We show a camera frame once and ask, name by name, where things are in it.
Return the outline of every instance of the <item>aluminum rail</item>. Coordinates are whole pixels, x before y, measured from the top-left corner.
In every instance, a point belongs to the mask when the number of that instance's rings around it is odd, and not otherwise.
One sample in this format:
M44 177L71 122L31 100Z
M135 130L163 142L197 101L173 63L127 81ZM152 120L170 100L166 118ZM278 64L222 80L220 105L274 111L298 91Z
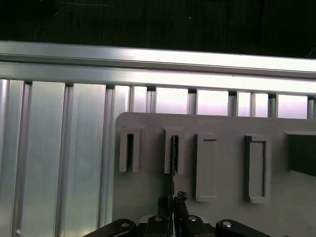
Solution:
M316 81L0 62L0 78L316 95Z
M313 59L53 43L0 41L0 61L316 78Z

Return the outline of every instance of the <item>dark background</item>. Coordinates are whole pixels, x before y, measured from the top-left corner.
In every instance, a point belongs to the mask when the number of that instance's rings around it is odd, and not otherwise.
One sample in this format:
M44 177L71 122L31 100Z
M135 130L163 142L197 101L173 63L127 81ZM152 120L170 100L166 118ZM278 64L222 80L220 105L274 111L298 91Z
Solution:
M0 2L0 40L285 57L316 47L316 0Z

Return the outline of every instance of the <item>metal screw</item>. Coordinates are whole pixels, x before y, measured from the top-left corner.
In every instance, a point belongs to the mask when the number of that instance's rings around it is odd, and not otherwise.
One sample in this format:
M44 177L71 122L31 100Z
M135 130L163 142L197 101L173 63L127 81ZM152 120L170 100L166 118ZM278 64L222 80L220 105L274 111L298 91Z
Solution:
M129 227L129 224L128 223L123 223L121 224L122 227Z
M196 221L197 218L195 216L189 216L189 221Z
M232 227L232 224L230 222L228 222L228 221L224 221L223 222L223 226L225 226L227 228L230 228L230 227Z

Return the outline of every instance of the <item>gray plastic board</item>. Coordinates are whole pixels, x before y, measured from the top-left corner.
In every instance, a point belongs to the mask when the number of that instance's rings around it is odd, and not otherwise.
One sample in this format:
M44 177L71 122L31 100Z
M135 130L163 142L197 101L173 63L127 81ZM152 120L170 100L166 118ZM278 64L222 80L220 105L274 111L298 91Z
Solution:
M157 213L177 135L175 192L188 193L190 214L212 225L233 219L273 237L314 237L316 177L304 169L316 169L315 131L316 120L124 113L116 128L113 219Z

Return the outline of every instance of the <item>reflective metal surface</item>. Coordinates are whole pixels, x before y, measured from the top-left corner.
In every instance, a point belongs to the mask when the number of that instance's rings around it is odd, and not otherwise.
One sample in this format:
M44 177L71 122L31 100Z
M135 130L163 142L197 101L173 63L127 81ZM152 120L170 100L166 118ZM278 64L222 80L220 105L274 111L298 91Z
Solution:
M5 112L9 92L9 81L0 80L0 170L4 144Z
M97 227L104 109L104 85L74 85L64 237L84 236Z
M123 112L315 119L316 60L0 42L1 60L4 237L111 222Z
M106 215L106 201L107 201L107 178L108 178L108 157L110 150L110 129L111 129L111 111L112 111L112 98L114 89L106 90L106 105L105 105L105 118L104 118L104 137L103 137L103 150L101 160L101 176L100 176L100 199L99 199L99 215L98 215L98 228L105 225Z
M228 92L197 90L197 115L228 115Z
M188 90L160 88L156 90L156 113L187 114Z
M23 99L23 81L11 81L8 91L6 122L0 169L0 236L11 236L16 167L18 162L20 122Z
M114 156L115 156L115 128L118 116L129 111L130 87L117 85L114 88L112 97L111 124L109 133L109 150L106 154L106 164L104 169L107 170L107 188L106 188L106 207L105 207L105 224L112 221L112 203L113 203L113 180L114 180Z
M277 95L277 117L307 119L307 96Z
M146 112L147 87L133 86L131 88L131 112Z
M269 111L269 97L268 94L252 94L252 116L253 117L268 117Z
M251 93L238 92L237 93L237 116L251 117Z
M316 81L0 62L0 78L314 95Z
M229 69L243 69L247 72L255 69L269 75L287 71L292 74L308 73L311 76L311 73L316 72L316 62L311 59L9 41L0 41L1 59L125 67L144 67L146 64L150 67L154 64L169 69L193 66L195 71L224 69L232 72Z
M33 83L21 230L24 237L54 234L64 89L63 83Z

